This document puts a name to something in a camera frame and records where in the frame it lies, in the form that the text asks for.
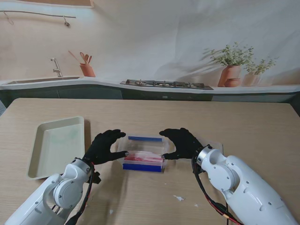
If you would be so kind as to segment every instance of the plastic food container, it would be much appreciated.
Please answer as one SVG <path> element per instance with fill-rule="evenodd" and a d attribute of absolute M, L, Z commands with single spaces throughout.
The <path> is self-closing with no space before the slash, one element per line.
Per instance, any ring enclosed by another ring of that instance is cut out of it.
<path fill-rule="evenodd" d="M 169 151 L 169 142 L 163 136 L 127 134 L 119 141 L 118 152 L 129 155 L 119 159 L 124 170 L 163 172 L 166 160 L 161 156 Z"/>

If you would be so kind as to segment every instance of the hook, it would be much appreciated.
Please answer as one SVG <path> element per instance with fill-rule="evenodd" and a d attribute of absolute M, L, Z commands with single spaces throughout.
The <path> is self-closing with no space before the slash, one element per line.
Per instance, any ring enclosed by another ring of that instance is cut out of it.
<path fill-rule="evenodd" d="M 63 15 L 62 17 L 65 19 L 65 25 L 66 25 L 67 27 L 70 27 L 71 25 L 67 22 L 65 16 Z"/>
<path fill-rule="evenodd" d="M 11 25 L 14 25 L 14 21 L 12 21 L 4 11 L 3 11 L 3 13 L 6 15 L 7 21 L 8 21 Z"/>

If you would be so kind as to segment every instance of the black glove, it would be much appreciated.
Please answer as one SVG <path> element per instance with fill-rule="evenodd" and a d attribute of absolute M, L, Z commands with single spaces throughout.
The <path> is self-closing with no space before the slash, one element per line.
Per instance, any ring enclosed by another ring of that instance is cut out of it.
<path fill-rule="evenodd" d="M 162 155 L 165 159 L 192 158 L 203 149 L 197 138 L 185 128 L 166 129 L 159 132 L 159 134 L 168 137 L 176 147 L 175 152 Z"/>
<path fill-rule="evenodd" d="M 125 136 L 126 134 L 118 129 L 107 130 L 103 134 L 98 134 L 82 160 L 98 165 L 125 157 L 128 155 L 127 151 L 111 153 L 112 144 L 115 143 L 117 139 Z"/>

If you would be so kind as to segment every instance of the wooden table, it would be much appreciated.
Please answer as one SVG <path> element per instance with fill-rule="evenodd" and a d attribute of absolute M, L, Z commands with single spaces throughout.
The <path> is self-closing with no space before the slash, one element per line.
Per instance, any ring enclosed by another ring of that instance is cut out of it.
<path fill-rule="evenodd" d="M 35 127 L 77 115 L 86 120 L 86 148 L 99 132 L 115 128 L 155 135 L 185 127 L 221 142 L 224 154 L 257 171 L 300 222 L 300 118 L 288 104 L 24 98 L 0 117 L 0 224 L 42 183 L 26 178 Z M 225 224 L 204 199 L 188 161 L 169 161 L 162 174 L 123 171 L 118 161 L 96 169 L 102 182 L 93 186 L 79 225 Z M 211 197 L 224 203 L 206 174 L 202 180 Z"/>

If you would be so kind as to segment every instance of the faucet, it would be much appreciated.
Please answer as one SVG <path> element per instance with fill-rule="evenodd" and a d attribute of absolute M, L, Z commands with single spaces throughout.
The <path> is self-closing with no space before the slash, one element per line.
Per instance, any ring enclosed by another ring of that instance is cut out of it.
<path fill-rule="evenodd" d="M 54 61 L 55 65 L 56 65 L 56 69 L 53 69 L 53 72 L 57 73 L 58 77 L 62 77 L 61 70 L 60 70 L 60 67 L 58 65 L 56 58 L 52 58 L 51 61 Z"/>

